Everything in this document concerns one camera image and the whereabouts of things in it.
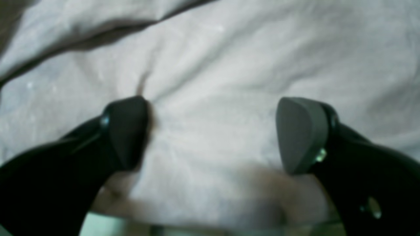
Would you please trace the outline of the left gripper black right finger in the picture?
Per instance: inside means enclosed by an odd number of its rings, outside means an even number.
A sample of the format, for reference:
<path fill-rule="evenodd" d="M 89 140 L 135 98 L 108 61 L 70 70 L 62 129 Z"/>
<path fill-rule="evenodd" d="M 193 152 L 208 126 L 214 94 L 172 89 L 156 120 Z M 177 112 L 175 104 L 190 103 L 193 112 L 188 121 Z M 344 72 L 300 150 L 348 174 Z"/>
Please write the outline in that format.
<path fill-rule="evenodd" d="M 419 235 L 417 161 L 372 143 L 315 100 L 281 98 L 276 128 L 285 171 L 320 181 L 348 236 Z"/>

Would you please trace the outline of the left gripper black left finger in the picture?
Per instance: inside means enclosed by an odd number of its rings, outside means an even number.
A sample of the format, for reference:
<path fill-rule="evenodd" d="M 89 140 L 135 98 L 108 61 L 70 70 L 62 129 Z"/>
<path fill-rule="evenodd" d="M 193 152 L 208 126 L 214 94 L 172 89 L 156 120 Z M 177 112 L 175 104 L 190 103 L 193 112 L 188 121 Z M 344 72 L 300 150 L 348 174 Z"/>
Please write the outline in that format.
<path fill-rule="evenodd" d="M 107 179 L 141 162 L 148 124 L 147 100 L 117 100 L 8 161 L 1 167 L 1 226 L 12 236 L 78 236 Z"/>

